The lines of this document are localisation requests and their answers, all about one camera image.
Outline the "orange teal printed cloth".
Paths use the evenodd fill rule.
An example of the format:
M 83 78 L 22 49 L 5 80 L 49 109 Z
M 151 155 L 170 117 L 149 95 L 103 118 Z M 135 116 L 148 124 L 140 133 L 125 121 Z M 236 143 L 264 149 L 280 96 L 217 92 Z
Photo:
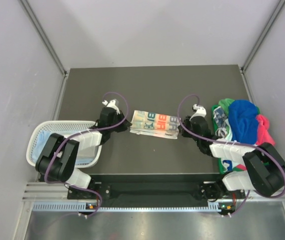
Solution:
M 135 110 L 131 120 L 130 132 L 137 135 L 176 140 L 180 126 L 177 116 Z

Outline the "light blue towel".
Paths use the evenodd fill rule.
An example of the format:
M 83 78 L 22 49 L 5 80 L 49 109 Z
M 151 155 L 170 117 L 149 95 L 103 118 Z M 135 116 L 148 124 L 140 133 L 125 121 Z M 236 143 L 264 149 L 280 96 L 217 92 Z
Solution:
M 33 144 L 33 150 L 31 152 L 30 155 L 30 160 L 33 164 L 35 164 L 47 142 L 47 140 L 49 139 L 50 135 L 52 133 L 48 130 L 42 130 L 38 133 L 38 136 L 36 138 L 35 143 Z M 97 150 L 96 156 L 95 158 L 76 158 L 76 164 L 77 165 L 87 165 L 87 164 L 93 164 L 95 162 L 95 160 L 99 159 L 99 148 Z

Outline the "white grey cloth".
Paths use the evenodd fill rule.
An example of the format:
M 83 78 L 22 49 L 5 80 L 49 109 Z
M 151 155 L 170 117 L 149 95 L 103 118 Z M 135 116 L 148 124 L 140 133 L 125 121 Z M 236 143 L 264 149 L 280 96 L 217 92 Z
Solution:
M 77 157 L 85 159 L 95 158 L 97 155 L 98 148 L 99 148 L 98 146 L 92 146 L 92 147 L 79 149 L 77 152 Z

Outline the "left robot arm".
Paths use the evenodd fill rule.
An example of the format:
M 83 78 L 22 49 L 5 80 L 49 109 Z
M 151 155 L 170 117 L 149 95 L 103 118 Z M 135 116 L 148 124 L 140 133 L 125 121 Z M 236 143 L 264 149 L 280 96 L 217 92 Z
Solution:
M 92 178 L 76 167 L 81 154 L 95 150 L 105 144 L 113 132 L 121 133 L 129 129 L 131 123 L 116 106 L 105 106 L 98 120 L 87 127 L 74 130 L 66 136 L 51 132 L 40 148 L 36 158 L 35 170 L 44 175 L 47 183 L 64 183 L 77 189 L 84 198 L 95 195 L 96 186 Z

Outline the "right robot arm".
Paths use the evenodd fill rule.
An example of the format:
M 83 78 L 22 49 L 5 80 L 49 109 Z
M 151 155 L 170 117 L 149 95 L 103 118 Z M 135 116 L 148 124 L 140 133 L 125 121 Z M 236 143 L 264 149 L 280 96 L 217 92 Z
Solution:
M 202 116 L 187 116 L 179 121 L 179 133 L 193 139 L 201 153 L 243 163 L 253 190 L 270 199 L 285 195 L 285 160 L 270 143 L 252 145 L 218 138 Z

